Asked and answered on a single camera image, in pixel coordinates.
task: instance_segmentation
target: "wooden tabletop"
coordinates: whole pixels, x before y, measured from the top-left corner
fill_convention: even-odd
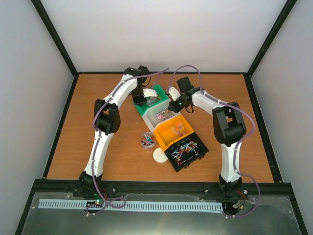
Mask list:
[[[188,76],[199,85],[197,75],[176,75],[175,80]],[[158,84],[165,90],[171,75],[163,75]],[[121,79],[120,74],[82,74],[74,91],[67,117],[48,173],[48,179],[78,179],[84,171],[94,140],[91,127],[94,102],[109,94]],[[242,75],[203,75],[203,87],[221,100],[236,101],[255,120]],[[222,168],[221,145],[213,134],[212,116],[195,107],[193,114],[182,110],[186,120],[204,142],[209,152],[188,168],[176,173],[169,161],[156,163],[152,150],[142,149],[140,135],[149,131],[128,96],[120,108],[121,126],[109,145],[104,161],[103,180],[218,182]],[[252,125],[244,116],[247,133]],[[258,182],[272,183],[272,175],[259,130],[245,140],[240,152],[240,171],[251,174]]]

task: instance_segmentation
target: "white wall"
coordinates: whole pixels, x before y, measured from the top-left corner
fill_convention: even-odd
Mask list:
[[[41,178],[72,76],[30,0],[0,3],[0,234]]]
[[[284,181],[313,234],[313,1],[298,1],[252,77]]]
[[[247,71],[286,0],[43,0],[78,71]]]

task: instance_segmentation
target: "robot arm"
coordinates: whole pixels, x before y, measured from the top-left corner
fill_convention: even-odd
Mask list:
[[[241,144],[237,147],[236,162],[234,168],[234,150],[238,141],[246,133],[246,126],[239,111],[221,105],[207,98],[200,88],[194,88],[188,77],[181,78],[177,81],[179,90],[170,87],[169,94],[172,101],[169,103],[169,110],[179,112],[188,106],[197,106],[213,116],[214,135],[222,148],[222,170],[220,174],[221,191],[227,196],[229,193],[238,189],[241,185],[239,171],[239,152]],[[230,103],[232,106],[239,107],[235,102]]]
[[[143,88],[142,84],[146,78],[131,79],[134,76],[148,75],[149,73],[148,69],[143,66],[140,66],[137,70],[133,68],[126,69],[114,90],[103,100],[96,100],[94,105],[94,116],[97,117],[94,123],[95,138],[89,161],[80,176],[80,181],[86,186],[93,188],[92,172],[96,182],[101,180],[103,163],[109,143],[121,124],[119,108],[126,97],[131,94],[134,103],[141,106],[146,103],[148,97],[157,96],[154,90]],[[100,110],[106,101],[108,101],[107,105]]]

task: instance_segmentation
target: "white lid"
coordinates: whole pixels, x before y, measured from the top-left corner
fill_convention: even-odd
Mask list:
[[[167,156],[165,155],[165,153],[163,152],[163,150],[161,148],[156,148],[153,151],[153,159],[157,162],[157,163],[164,163],[168,160]]]

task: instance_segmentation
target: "yellow container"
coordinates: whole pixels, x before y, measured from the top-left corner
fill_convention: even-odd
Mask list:
[[[173,131],[173,129],[177,128],[177,126],[183,127],[183,135],[178,135],[175,131]],[[192,133],[194,133],[194,130],[191,128],[183,115],[178,115],[177,117],[162,123],[154,131],[156,140],[160,144],[163,151]]]

